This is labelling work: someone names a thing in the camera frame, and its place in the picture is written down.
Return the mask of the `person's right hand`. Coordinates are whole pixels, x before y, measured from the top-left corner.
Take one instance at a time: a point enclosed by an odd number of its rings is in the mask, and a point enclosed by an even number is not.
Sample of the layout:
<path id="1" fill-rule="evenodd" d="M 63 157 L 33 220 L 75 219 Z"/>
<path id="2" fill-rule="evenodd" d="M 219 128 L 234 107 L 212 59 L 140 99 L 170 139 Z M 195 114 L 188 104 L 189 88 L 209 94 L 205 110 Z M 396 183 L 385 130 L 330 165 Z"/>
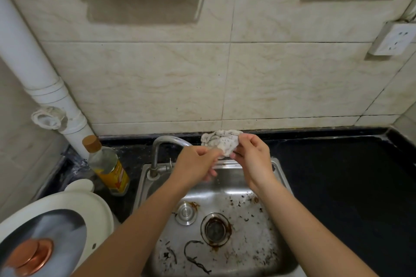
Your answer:
<path id="1" fill-rule="evenodd" d="M 244 178 L 254 193 L 261 194 L 274 179 L 269 147 L 257 135 L 242 133 L 236 149 L 249 151 L 246 155 L 249 166 L 242 166 Z"/>

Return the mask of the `white speckled cloth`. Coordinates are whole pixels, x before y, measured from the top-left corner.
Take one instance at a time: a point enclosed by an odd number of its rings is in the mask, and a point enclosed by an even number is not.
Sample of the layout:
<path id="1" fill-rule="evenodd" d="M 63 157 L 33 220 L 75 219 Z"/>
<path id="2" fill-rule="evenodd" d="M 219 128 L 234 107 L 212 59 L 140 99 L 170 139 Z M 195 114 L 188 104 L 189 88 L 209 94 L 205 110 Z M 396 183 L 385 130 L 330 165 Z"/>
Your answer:
<path id="1" fill-rule="evenodd" d="M 208 148 L 218 148 L 223 152 L 222 158 L 229 158 L 239 145 L 239 136 L 242 131 L 218 130 L 212 133 L 204 133 L 201 136 L 201 145 Z"/>

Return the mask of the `person's left forearm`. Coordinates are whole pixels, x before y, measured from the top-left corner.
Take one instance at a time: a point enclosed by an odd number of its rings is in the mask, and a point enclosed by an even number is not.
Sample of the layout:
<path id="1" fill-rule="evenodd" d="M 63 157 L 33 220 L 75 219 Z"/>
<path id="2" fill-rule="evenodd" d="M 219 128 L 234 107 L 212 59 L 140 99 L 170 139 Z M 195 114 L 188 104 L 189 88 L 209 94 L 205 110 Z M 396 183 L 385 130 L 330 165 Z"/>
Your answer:
<path id="1" fill-rule="evenodd" d="M 140 277 L 174 207 L 198 182 L 171 175 L 71 277 Z"/>

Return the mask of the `chrome sink faucet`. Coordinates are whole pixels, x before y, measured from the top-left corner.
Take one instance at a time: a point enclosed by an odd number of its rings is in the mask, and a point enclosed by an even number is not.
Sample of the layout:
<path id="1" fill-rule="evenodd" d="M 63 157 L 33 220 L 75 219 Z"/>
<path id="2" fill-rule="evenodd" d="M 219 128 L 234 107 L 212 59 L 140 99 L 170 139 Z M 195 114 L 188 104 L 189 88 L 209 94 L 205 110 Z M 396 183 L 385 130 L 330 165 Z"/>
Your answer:
<path id="1" fill-rule="evenodd" d="M 148 180 L 158 180 L 162 173 L 170 172 L 173 169 L 171 161 L 168 165 L 158 165 L 159 148 L 164 143 L 170 143 L 181 147 L 188 147 L 192 145 L 186 140 L 175 136 L 160 136 L 156 138 L 152 145 L 151 166 L 147 172 Z"/>

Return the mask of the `round metal sink plug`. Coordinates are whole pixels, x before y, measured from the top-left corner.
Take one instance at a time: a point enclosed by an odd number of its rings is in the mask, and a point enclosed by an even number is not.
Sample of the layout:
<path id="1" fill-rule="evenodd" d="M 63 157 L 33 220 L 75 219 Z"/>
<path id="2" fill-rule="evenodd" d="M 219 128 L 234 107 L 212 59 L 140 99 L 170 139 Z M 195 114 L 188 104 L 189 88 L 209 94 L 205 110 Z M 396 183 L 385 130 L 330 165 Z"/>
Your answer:
<path id="1" fill-rule="evenodd" d="M 198 204 L 190 201 L 182 201 L 174 212 L 175 220 L 183 226 L 192 225 L 198 217 Z"/>

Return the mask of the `stainless steel sink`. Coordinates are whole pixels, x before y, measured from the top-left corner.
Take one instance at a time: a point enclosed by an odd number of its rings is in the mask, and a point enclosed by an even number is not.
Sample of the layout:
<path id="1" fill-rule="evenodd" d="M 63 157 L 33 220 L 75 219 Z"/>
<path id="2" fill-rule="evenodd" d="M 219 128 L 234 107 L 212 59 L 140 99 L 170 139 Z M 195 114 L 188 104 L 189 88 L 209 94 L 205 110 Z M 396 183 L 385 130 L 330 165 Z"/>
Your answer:
<path id="1" fill-rule="evenodd" d="M 235 160 L 219 160 L 217 177 L 194 186 L 174 207 L 142 277 L 306 277 Z M 197 203 L 198 217 L 180 225 L 174 212 L 182 201 Z M 200 225 L 223 214 L 232 235 L 221 248 L 207 245 Z"/>

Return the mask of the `round sink drain strainer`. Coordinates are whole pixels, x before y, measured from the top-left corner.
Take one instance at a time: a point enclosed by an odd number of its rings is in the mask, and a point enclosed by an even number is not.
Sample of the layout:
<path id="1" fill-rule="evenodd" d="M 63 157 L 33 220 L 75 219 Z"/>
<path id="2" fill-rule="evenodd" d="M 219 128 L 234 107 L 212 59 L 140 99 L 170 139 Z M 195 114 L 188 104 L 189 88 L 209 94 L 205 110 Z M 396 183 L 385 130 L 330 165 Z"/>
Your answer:
<path id="1" fill-rule="evenodd" d="M 232 225 L 223 214 L 210 213 L 201 222 L 200 235 L 210 247 L 221 248 L 232 235 Z"/>

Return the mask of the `oil bottle with yellow label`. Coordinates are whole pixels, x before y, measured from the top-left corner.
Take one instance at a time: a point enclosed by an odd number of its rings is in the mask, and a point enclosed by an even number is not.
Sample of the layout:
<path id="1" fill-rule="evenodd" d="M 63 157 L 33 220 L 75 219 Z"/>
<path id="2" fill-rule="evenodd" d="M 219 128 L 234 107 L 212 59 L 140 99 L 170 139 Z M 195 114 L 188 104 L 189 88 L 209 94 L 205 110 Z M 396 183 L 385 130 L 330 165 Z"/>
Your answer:
<path id="1" fill-rule="evenodd" d="M 89 135 L 82 140 L 89 156 L 87 163 L 101 179 L 113 196 L 124 196 L 129 188 L 130 178 L 113 148 L 104 147 L 99 138 Z"/>

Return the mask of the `white pot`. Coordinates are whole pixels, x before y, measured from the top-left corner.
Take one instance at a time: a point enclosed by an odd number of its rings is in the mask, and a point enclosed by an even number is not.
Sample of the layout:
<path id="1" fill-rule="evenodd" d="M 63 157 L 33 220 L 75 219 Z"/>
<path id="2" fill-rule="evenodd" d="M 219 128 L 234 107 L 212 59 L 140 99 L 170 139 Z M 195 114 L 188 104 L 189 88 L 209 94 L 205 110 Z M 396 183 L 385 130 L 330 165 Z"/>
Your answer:
<path id="1" fill-rule="evenodd" d="M 93 183 L 82 179 L 68 185 L 62 192 L 23 207 L 0 223 L 0 243 L 17 226 L 45 212 L 60 209 L 75 211 L 86 225 L 86 242 L 75 271 L 119 225 L 108 204 L 93 190 Z"/>

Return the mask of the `clear plastic bag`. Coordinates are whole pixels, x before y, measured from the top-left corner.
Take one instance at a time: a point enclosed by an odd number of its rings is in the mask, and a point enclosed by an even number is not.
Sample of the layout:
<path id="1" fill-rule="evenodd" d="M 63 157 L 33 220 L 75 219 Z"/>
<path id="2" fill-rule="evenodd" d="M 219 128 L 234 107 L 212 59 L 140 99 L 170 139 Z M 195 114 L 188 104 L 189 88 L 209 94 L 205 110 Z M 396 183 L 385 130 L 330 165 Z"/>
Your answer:
<path id="1" fill-rule="evenodd" d="M 61 168 L 60 176 L 61 190 L 76 180 L 95 180 L 95 174 L 86 159 L 83 159 L 72 146 L 69 146 L 65 151 L 64 158 L 64 166 Z"/>

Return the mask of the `white pipe cleanout cap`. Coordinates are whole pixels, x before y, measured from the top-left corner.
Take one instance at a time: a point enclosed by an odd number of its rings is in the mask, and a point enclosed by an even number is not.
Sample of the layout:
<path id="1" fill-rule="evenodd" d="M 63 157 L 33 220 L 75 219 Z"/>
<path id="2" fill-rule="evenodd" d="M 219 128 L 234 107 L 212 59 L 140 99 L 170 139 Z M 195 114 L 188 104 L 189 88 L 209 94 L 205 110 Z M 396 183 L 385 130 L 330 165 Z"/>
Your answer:
<path id="1" fill-rule="evenodd" d="M 43 129 L 63 131 L 67 128 L 66 112 L 55 106 L 42 106 L 31 114 L 31 120 Z"/>

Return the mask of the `glass pot lid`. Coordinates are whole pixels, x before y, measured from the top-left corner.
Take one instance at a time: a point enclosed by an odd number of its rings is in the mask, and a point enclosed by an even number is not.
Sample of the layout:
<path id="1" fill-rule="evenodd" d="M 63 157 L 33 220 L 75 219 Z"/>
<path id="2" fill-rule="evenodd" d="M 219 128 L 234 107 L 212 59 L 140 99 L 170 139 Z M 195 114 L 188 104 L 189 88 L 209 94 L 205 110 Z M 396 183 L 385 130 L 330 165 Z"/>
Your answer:
<path id="1" fill-rule="evenodd" d="M 28 239 L 49 238 L 54 244 L 51 258 L 29 277 L 69 277 L 76 268 L 86 242 L 83 218 L 71 210 L 54 210 L 38 215 L 6 234 L 0 243 L 0 277 L 17 277 L 6 267 L 12 251 Z"/>

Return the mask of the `white drain pipe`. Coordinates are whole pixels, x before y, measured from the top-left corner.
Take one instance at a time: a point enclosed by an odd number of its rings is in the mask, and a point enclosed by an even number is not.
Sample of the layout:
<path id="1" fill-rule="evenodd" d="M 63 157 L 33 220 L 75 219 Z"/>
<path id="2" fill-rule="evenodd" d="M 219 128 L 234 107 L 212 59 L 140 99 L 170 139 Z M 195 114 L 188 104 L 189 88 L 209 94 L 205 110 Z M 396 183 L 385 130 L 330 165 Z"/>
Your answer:
<path id="1" fill-rule="evenodd" d="M 0 57 L 39 107 L 55 106 L 66 112 L 67 128 L 56 131 L 88 159 L 82 140 L 94 133 L 12 0 L 0 0 Z"/>

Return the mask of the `copper lid knob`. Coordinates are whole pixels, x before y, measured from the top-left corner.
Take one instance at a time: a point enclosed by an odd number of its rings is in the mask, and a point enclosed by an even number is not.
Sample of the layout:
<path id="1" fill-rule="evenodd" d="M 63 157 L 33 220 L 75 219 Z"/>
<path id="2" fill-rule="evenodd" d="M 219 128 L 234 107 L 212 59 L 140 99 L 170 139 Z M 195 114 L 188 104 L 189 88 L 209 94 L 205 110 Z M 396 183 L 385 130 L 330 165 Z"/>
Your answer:
<path id="1" fill-rule="evenodd" d="M 11 268 L 17 277 L 29 277 L 45 266 L 53 251 L 52 239 L 31 238 L 14 248 L 3 266 Z"/>

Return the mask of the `white wall socket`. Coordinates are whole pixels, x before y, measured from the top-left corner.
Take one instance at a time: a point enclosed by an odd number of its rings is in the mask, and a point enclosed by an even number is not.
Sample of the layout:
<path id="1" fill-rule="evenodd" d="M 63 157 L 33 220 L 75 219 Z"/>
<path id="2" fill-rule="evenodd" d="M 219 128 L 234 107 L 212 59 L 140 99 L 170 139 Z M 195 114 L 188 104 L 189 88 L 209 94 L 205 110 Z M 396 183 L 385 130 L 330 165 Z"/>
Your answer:
<path id="1" fill-rule="evenodd" d="M 368 53 L 377 56 L 401 55 L 416 37 L 416 22 L 389 21 L 381 29 Z"/>

